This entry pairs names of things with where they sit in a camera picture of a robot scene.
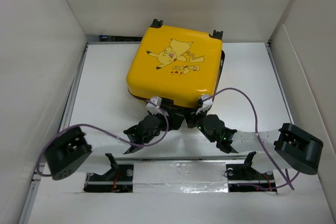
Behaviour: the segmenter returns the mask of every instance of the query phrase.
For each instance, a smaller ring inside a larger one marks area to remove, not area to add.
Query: cartoon character print
[[[199,65],[174,66],[172,67],[172,70],[174,70],[174,71],[171,71],[172,75],[178,74],[179,76],[181,76],[181,75],[188,74],[190,71],[199,71],[200,66]]]
[[[191,44],[193,44],[192,41],[190,42],[180,42],[176,39],[171,39],[169,46],[166,47],[162,52],[159,54],[156,54],[151,51],[147,51],[147,54],[150,56],[156,57],[160,65],[156,67],[156,69],[164,68],[165,66],[175,62],[175,61],[181,61],[186,62],[187,58],[184,56],[186,53],[187,56],[190,56],[190,63],[193,62],[203,62],[204,56],[195,57],[194,54],[191,54],[189,52],[189,49],[191,47]]]

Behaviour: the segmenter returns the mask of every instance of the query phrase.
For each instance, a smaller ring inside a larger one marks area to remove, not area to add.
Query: white wall
[[[294,121],[324,141],[319,175],[336,216],[336,0],[295,0],[271,48]]]
[[[143,35],[154,18],[212,32],[224,41],[264,41],[289,0],[67,0],[86,34]]]
[[[65,0],[0,0],[0,223],[20,219],[85,43]]]

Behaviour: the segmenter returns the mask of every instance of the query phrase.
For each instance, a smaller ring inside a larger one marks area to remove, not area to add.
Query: yellow case
[[[196,107],[197,98],[216,92],[222,45],[221,39],[200,31],[148,28],[127,75],[129,92],[142,100],[159,96],[174,106]]]

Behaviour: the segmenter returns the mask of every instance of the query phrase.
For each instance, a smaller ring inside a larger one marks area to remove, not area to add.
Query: orange wire
[[[116,189],[116,187],[117,187],[116,183],[117,183],[117,181],[118,181],[119,175],[120,175],[120,171],[118,171],[117,177],[116,177],[116,178],[114,179],[114,181],[113,181],[112,191],[113,191],[114,189]]]
[[[268,176],[267,176],[266,174],[264,174],[264,177],[267,179],[269,188],[272,188],[272,186],[271,186],[271,182],[269,181]]]

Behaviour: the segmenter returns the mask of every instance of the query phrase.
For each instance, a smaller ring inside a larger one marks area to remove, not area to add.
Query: screw
[[[132,169],[127,169],[127,171],[126,171],[126,175],[127,175],[128,177],[133,176],[133,170],[132,170]]]
[[[228,168],[226,171],[227,171],[227,175],[228,176],[232,176],[233,175],[233,169],[232,168]]]

